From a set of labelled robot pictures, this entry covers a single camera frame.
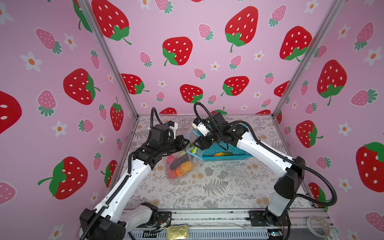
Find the metal corner post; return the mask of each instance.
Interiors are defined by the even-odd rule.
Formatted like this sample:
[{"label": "metal corner post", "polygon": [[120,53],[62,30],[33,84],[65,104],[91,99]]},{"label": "metal corner post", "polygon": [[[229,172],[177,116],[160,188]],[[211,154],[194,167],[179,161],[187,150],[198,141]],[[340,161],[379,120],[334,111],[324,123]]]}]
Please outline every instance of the metal corner post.
[{"label": "metal corner post", "polygon": [[104,35],[102,34],[102,32],[98,26],[96,17],[91,10],[92,8],[89,5],[88,0],[78,0],[78,3],[82,9],[82,12],[83,12],[85,18],[87,19],[89,26],[91,27],[92,33],[95,36],[96,41],[99,43],[99,46],[100,46],[101,51],[105,57],[105,60],[107,61],[107,64],[108,64],[109,68],[111,69],[111,73],[112,73],[113,77],[116,79],[116,83],[117,83],[117,85],[121,91],[121,94],[123,95],[124,100],[126,101],[128,107],[131,110],[131,114],[133,115],[135,120],[137,120],[138,114],[136,112],[136,109],[135,109],[135,107],[131,101],[131,98],[129,97],[128,91],[127,91],[126,86],[124,84],[124,81],[120,75],[120,72],[116,66],[116,63],[113,60],[112,54],[111,54],[106,42],[104,41]]},{"label": "metal corner post", "polygon": [[290,83],[288,84],[288,87],[284,92],[284,95],[280,99],[279,104],[277,104],[277,107],[273,112],[274,119],[276,119],[279,112],[283,108],[285,102],[287,101],[289,95],[293,92],[297,82],[299,81],[301,75],[305,70],[305,67],[307,66],[314,52],[316,51],[317,46],[321,43],[321,41],[327,34],[328,30],[332,26],[332,23],[336,19],[344,3],[345,3],[345,0],[334,0],[333,3],[331,4],[331,7],[329,8],[327,14],[325,15],[318,31],[316,32],[316,35],[312,39],[312,43],[308,47],[303,59],[301,60],[300,64],[297,66],[295,72],[293,73]]}]

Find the black cable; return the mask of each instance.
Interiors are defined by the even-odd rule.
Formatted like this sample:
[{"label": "black cable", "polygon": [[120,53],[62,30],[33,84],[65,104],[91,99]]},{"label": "black cable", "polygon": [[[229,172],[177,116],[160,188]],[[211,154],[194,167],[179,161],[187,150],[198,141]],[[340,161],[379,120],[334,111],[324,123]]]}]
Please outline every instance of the black cable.
[{"label": "black cable", "polygon": [[[131,169],[132,169],[132,155],[133,155],[134,152],[131,152],[129,154],[129,161],[128,161],[128,169],[127,169],[127,172],[129,174],[131,174]],[[120,190],[122,189],[122,187],[124,186],[124,184],[127,182],[129,178],[129,175],[125,176],[125,178],[123,179],[123,181],[120,183],[120,185],[118,186],[118,188],[113,192],[113,194],[110,196],[110,198],[105,202],[106,205],[109,205],[112,200],[115,198],[115,196],[120,192]],[[83,232],[83,234],[81,235],[80,237],[80,240],[85,240],[88,232],[93,228],[93,225],[95,225],[96,221],[99,219],[99,217],[101,216],[101,214],[103,213],[103,211],[106,209],[107,207],[106,206],[102,206],[100,208],[100,210],[96,213],[96,215],[93,217],[93,219],[91,220],[91,222],[88,224],[87,228],[85,229],[85,231]]]},{"label": "black cable", "polygon": [[318,178],[320,178],[320,179],[325,183],[325,185],[327,185],[327,187],[328,187],[328,189],[330,190],[331,195],[332,195],[332,198],[331,198],[331,200],[330,200],[329,202],[320,202],[320,201],[317,201],[317,200],[315,200],[315,199],[313,199],[313,198],[310,198],[310,197],[308,197],[308,196],[306,196],[306,195],[303,195],[303,194],[295,194],[295,197],[302,197],[302,198],[304,198],[304,199],[306,199],[306,200],[308,200],[308,201],[311,201],[311,202],[313,202],[313,203],[316,203],[316,204],[319,204],[319,205],[322,205],[322,206],[327,206],[327,207],[329,207],[329,206],[333,206],[333,205],[336,203],[336,201],[337,201],[337,194],[336,194],[336,191],[335,191],[334,187],[333,187],[332,184],[331,184],[325,177],[323,177],[320,173],[318,173],[317,171],[315,171],[315,170],[313,170],[313,169],[311,169],[311,168],[309,168],[309,167],[307,167],[307,166],[301,165],[301,164],[299,164],[298,162],[293,161],[293,160],[289,159],[289,158],[286,157],[286,156],[281,155],[280,153],[276,152],[274,149],[272,149],[272,148],[268,147],[267,145],[265,145],[263,142],[261,142],[261,140],[259,140],[259,139],[256,137],[256,134],[255,134],[255,132],[253,131],[253,129],[252,129],[252,127],[250,126],[249,123],[247,123],[247,122],[245,122],[245,121],[233,121],[233,122],[230,122],[230,123],[228,123],[228,124],[221,125],[221,124],[219,124],[219,123],[212,117],[211,113],[208,111],[208,109],[207,109],[202,103],[195,103],[195,104],[194,104],[194,111],[195,111],[195,114],[196,114],[197,118],[198,118],[201,122],[204,122],[204,121],[200,118],[199,114],[197,113],[197,110],[196,110],[196,106],[197,106],[197,105],[201,106],[201,107],[205,110],[205,112],[208,114],[208,116],[212,119],[212,121],[214,122],[214,124],[216,124],[216,125],[219,126],[219,127],[230,126],[230,125],[233,125],[233,124],[235,124],[235,123],[242,123],[242,124],[245,124],[245,125],[248,127],[249,131],[251,132],[251,134],[252,134],[252,136],[253,136],[253,138],[255,139],[255,141],[256,141],[257,144],[259,144],[259,145],[262,146],[263,148],[267,149],[268,151],[272,152],[272,153],[275,154],[276,156],[280,157],[280,158],[283,159],[284,161],[287,161],[287,162],[289,162],[289,163],[292,164],[292,165],[295,165],[295,166],[297,166],[297,167],[299,167],[299,168],[302,168],[302,169],[304,169],[304,170],[307,170],[308,172],[310,172],[310,173],[316,175]]},{"label": "black cable", "polygon": [[287,229],[287,234],[285,235],[284,240],[288,240],[289,234],[291,233],[291,220],[289,219],[289,215],[288,215],[288,210],[287,209],[285,209],[285,215],[286,215],[287,220],[288,220],[288,229]]},{"label": "black cable", "polygon": [[128,235],[129,235],[129,237],[130,237],[132,240],[136,240],[136,239],[132,236],[132,233],[131,233],[131,232],[128,232]]},{"label": "black cable", "polygon": [[159,115],[157,114],[157,111],[156,111],[156,108],[155,107],[152,107],[151,109],[151,129],[153,127],[153,113],[155,114],[156,118],[157,118],[157,121],[160,123],[160,124],[163,124],[159,118]]}]

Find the electrical wire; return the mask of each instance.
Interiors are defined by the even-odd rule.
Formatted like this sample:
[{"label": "electrical wire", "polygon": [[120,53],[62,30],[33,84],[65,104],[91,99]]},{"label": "electrical wire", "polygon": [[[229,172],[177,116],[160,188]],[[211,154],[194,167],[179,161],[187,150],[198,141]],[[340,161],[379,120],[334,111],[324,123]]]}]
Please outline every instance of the electrical wire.
[{"label": "electrical wire", "polygon": [[160,123],[160,124],[163,124],[159,118],[159,115],[157,114],[157,111],[156,111],[156,108],[155,107],[152,107],[151,109],[151,129],[153,127],[153,114],[155,114],[156,118],[157,118],[157,121]]},{"label": "electrical wire", "polygon": [[[129,161],[128,161],[128,169],[127,169],[127,172],[129,174],[131,174],[131,169],[132,169],[132,155],[133,155],[134,152],[131,152],[129,154]],[[109,205],[112,200],[115,198],[115,196],[120,192],[120,190],[122,189],[122,187],[124,186],[124,184],[127,182],[128,178],[130,177],[130,175],[127,175],[124,177],[123,181],[120,183],[120,185],[118,186],[118,188],[112,193],[112,195],[109,197],[109,199],[105,202],[106,205]],[[93,217],[93,219],[91,220],[91,222],[88,224],[87,228],[85,229],[85,231],[83,232],[83,234],[81,235],[80,237],[80,240],[85,240],[88,232],[90,232],[90,230],[93,228],[93,225],[95,225],[96,221],[99,219],[99,217],[101,216],[101,214],[103,213],[103,211],[106,209],[107,207],[106,206],[102,206],[100,208],[100,210],[96,213],[96,215]]]},{"label": "electrical wire", "polygon": [[272,152],[272,153],[275,154],[276,156],[282,158],[284,161],[287,161],[288,163],[290,163],[290,164],[292,164],[292,165],[295,165],[295,166],[297,166],[297,167],[299,167],[299,168],[301,168],[301,169],[304,169],[304,170],[306,170],[306,171],[308,171],[308,172],[310,172],[310,173],[316,175],[318,178],[320,178],[320,179],[325,183],[325,185],[326,185],[326,186],[328,187],[328,189],[330,190],[330,192],[331,192],[331,196],[332,196],[332,198],[331,198],[331,200],[330,200],[329,202],[320,202],[320,201],[317,201],[316,199],[310,198],[310,197],[308,197],[308,196],[306,196],[306,195],[303,195],[303,194],[295,194],[295,197],[301,197],[301,198],[304,198],[304,199],[306,199],[306,200],[308,200],[308,201],[311,201],[311,202],[313,202],[313,203],[316,203],[316,204],[319,204],[319,205],[322,205],[322,206],[327,206],[327,207],[329,207],[329,206],[333,206],[333,205],[336,203],[336,201],[337,201],[337,194],[336,194],[336,191],[335,191],[334,187],[333,187],[333,186],[331,185],[331,183],[330,183],[325,177],[323,177],[320,173],[318,173],[317,171],[315,171],[315,170],[313,170],[313,169],[311,169],[311,168],[309,168],[309,167],[307,167],[307,166],[301,165],[301,164],[299,164],[298,162],[293,161],[293,160],[289,159],[289,158],[286,157],[286,156],[281,155],[280,153],[276,152],[274,149],[272,149],[272,148],[268,147],[267,145],[265,145],[260,139],[258,139],[258,138],[256,137],[256,134],[255,134],[255,132],[253,131],[253,128],[250,126],[250,124],[247,123],[247,122],[245,122],[245,121],[233,121],[233,122],[230,122],[230,123],[228,123],[228,124],[224,124],[224,125],[219,124],[219,123],[212,117],[212,115],[211,115],[211,113],[208,111],[208,109],[207,109],[202,103],[197,102],[197,103],[194,104],[194,111],[195,111],[195,114],[196,114],[196,116],[197,116],[197,118],[199,119],[200,122],[203,122],[203,123],[204,123],[205,121],[203,121],[203,120],[201,119],[201,117],[199,116],[199,114],[197,113],[197,110],[196,110],[196,106],[197,106],[197,105],[201,106],[201,107],[205,110],[205,112],[208,114],[208,116],[212,119],[212,121],[214,122],[214,124],[216,124],[216,125],[219,126],[219,127],[230,126],[230,125],[233,125],[233,124],[235,124],[235,123],[242,123],[242,124],[245,124],[245,125],[248,127],[249,131],[251,132],[251,134],[252,134],[252,136],[253,136],[253,138],[255,139],[255,141],[256,141],[257,144],[259,144],[260,146],[262,146],[262,147],[265,148],[266,150]]}]

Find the pink strawberry print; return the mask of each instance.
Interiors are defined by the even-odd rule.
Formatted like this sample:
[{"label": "pink strawberry print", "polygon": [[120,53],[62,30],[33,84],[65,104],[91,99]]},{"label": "pink strawberry print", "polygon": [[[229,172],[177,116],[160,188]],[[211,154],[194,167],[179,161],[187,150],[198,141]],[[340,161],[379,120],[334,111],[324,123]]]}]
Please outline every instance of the pink strawberry print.
[{"label": "pink strawberry print", "polygon": [[272,84],[274,81],[275,77],[273,76],[273,73],[267,73],[265,75],[264,82],[268,85]]},{"label": "pink strawberry print", "polygon": [[315,53],[313,54],[314,58],[321,58],[325,52],[327,52],[327,47],[324,45],[321,45],[319,48],[316,49]]},{"label": "pink strawberry print", "polygon": [[216,95],[212,95],[212,96],[210,96],[210,97],[208,98],[207,103],[208,103],[209,105],[212,105],[212,104],[215,103],[216,100],[217,100]]},{"label": "pink strawberry print", "polygon": [[363,49],[368,44],[368,40],[371,39],[373,35],[373,22],[368,22],[365,24],[363,29],[359,32],[356,37],[357,42],[355,42],[355,50],[359,51]]},{"label": "pink strawberry print", "polygon": [[56,107],[56,100],[49,90],[43,90],[37,98],[37,103],[40,105],[37,109],[42,116],[50,117],[55,113],[53,110]]},{"label": "pink strawberry print", "polygon": [[372,227],[376,228],[380,232],[384,232],[384,216],[379,214],[378,212],[369,212],[365,215],[365,220],[369,224],[372,225]]},{"label": "pink strawberry print", "polygon": [[379,94],[376,92],[376,90],[369,89],[368,91],[363,89],[358,91],[352,98],[351,103],[353,105],[363,107],[367,105],[367,103],[371,104],[374,101],[377,100],[377,96]]},{"label": "pink strawberry print", "polygon": [[92,51],[91,51],[91,61],[92,61],[93,65],[95,66],[95,68],[99,69],[100,61],[99,61],[99,58],[98,58],[98,55],[97,55],[95,49],[92,49]]},{"label": "pink strawberry print", "polygon": [[205,79],[207,77],[207,75],[202,69],[195,68],[195,70],[193,70],[193,73],[195,74],[195,77],[200,79]]},{"label": "pink strawberry print", "polygon": [[279,22],[283,20],[286,10],[286,5],[281,5],[280,7],[276,8],[272,13],[272,18],[269,19],[269,27],[274,28],[276,25],[278,25]]},{"label": "pink strawberry print", "polygon": [[17,190],[11,184],[0,181],[0,206],[16,197]]},{"label": "pink strawberry print", "polygon": [[88,133],[93,129],[93,123],[88,119],[81,120],[78,127],[80,131]]},{"label": "pink strawberry print", "polygon": [[303,85],[301,86],[301,95],[304,96],[308,91],[308,80],[305,79]]},{"label": "pink strawberry print", "polygon": [[97,152],[93,160],[93,169],[97,171],[101,165],[101,153]]},{"label": "pink strawberry print", "polygon": [[211,27],[206,24],[199,25],[200,37],[205,38],[206,41],[210,41],[214,37],[214,32],[211,31]]},{"label": "pink strawberry print", "polygon": [[322,169],[327,169],[331,167],[331,161],[327,157],[319,157],[316,160],[316,164]]},{"label": "pink strawberry print", "polygon": [[120,139],[120,138],[118,138],[118,139],[116,140],[116,144],[118,145],[118,150],[121,151],[122,143],[121,143],[121,139]]},{"label": "pink strawberry print", "polygon": [[262,108],[266,108],[268,105],[270,105],[272,102],[272,99],[267,99],[263,102]]},{"label": "pink strawberry print", "polygon": [[151,58],[145,52],[140,53],[140,61],[146,66],[150,68],[152,66]]},{"label": "pink strawberry print", "polygon": [[311,115],[313,112],[316,112],[316,109],[317,109],[317,104],[316,103],[310,103],[305,108],[305,113]]},{"label": "pink strawberry print", "polygon": [[100,117],[103,120],[107,120],[107,109],[105,109],[105,106],[103,104],[99,105],[99,111],[100,111]]},{"label": "pink strawberry print", "polygon": [[40,42],[46,49],[52,50],[52,52],[57,55],[60,55],[63,52],[61,50],[60,43],[55,41],[55,37],[52,33],[41,28],[36,28],[35,32],[36,36],[39,38]]},{"label": "pink strawberry print", "polygon": [[285,129],[284,129],[284,133],[286,135],[290,134],[291,133],[291,127],[290,126],[286,126]]},{"label": "pink strawberry print", "polygon": [[241,63],[241,56],[237,55],[236,57],[232,58],[231,64],[229,64],[229,68],[232,70],[235,70],[238,65]]},{"label": "pink strawberry print", "polygon": [[156,6],[160,11],[164,11],[165,14],[172,12],[172,3],[168,0],[155,0]]},{"label": "pink strawberry print", "polygon": [[165,97],[166,97],[166,96],[164,95],[163,92],[159,92],[159,93],[156,94],[156,100],[157,100],[158,102],[162,102],[162,101],[164,101],[164,98],[165,98]]}]

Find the toy fruit in basket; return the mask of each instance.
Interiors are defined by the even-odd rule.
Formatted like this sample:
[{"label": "toy fruit in basket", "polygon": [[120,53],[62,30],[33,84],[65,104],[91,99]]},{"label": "toy fruit in basket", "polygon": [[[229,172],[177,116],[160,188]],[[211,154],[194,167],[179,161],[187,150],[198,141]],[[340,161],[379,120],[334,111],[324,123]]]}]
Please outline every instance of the toy fruit in basket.
[{"label": "toy fruit in basket", "polygon": [[233,153],[231,152],[219,152],[214,155],[214,157],[226,157],[226,156],[233,156]]}]

